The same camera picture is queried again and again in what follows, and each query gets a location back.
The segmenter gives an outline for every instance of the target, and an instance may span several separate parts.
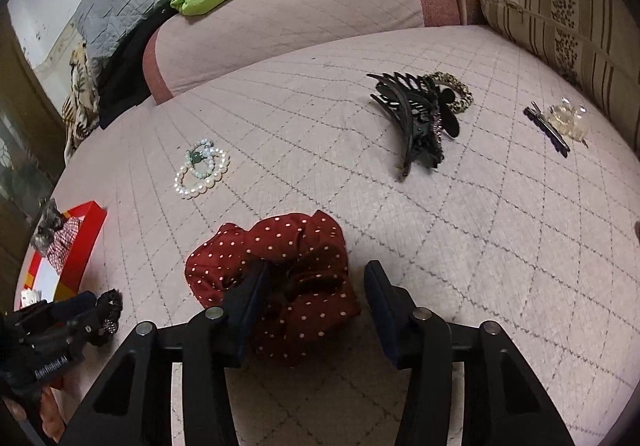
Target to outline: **open cardboard box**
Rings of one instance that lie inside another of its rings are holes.
[[[84,269],[107,212],[94,201],[90,201],[73,207],[64,215],[67,218],[78,217],[81,222],[78,235],[66,257],[62,274],[58,275],[49,261],[36,252],[24,280],[23,288],[39,290],[42,299],[49,302],[66,300],[78,294]]]

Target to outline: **patterned cloth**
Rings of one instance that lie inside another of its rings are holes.
[[[312,344],[360,314],[342,230],[322,211],[261,220],[249,231],[225,223],[187,259],[187,283],[204,307],[220,305],[258,260],[274,265],[271,299],[255,332],[258,356],[297,363]]]
[[[86,44],[71,52],[71,92],[62,105],[66,126],[65,163],[68,164],[80,143],[98,126],[98,92],[86,59]]]
[[[65,222],[62,229],[53,234],[53,243],[47,249],[47,260],[49,260],[58,275],[62,274],[66,257],[69,255],[69,250],[78,235],[80,222],[81,220],[78,217],[71,217]]]

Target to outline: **scrunchie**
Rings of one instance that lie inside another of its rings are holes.
[[[360,314],[342,230],[322,211],[271,217],[248,231],[225,223],[188,257],[185,277],[203,307],[220,305],[257,260],[274,265],[254,337],[258,356],[297,363],[312,344]]]

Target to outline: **red box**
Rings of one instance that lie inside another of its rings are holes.
[[[57,283],[54,278],[50,278],[48,284],[52,287],[52,293],[42,293],[43,299],[48,301],[61,301],[78,294],[80,281],[84,274],[84,269],[91,256],[95,240],[98,238],[102,223],[107,217],[107,212],[94,201],[81,204],[63,213],[66,217],[78,217],[82,219],[78,228],[78,235],[71,244],[69,254],[66,257],[62,273],[58,277]],[[36,283],[38,273],[50,275],[50,266],[46,259],[43,259],[37,252],[33,254],[27,276],[24,280],[24,288],[33,288]]]

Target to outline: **pearl bracelet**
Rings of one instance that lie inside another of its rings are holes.
[[[197,148],[204,146],[202,153],[198,154]],[[194,164],[206,159],[208,172],[199,172],[194,168]],[[186,160],[184,166],[181,166],[177,174],[175,174],[174,188],[176,193],[180,195],[182,199],[193,199],[198,195],[212,188],[216,182],[222,178],[222,174],[226,172],[229,166],[228,153],[220,148],[213,148],[212,143],[208,139],[196,142],[190,150],[186,153]],[[193,187],[184,186],[184,176],[187,171],[191,171],[191,174],[199,179]]]

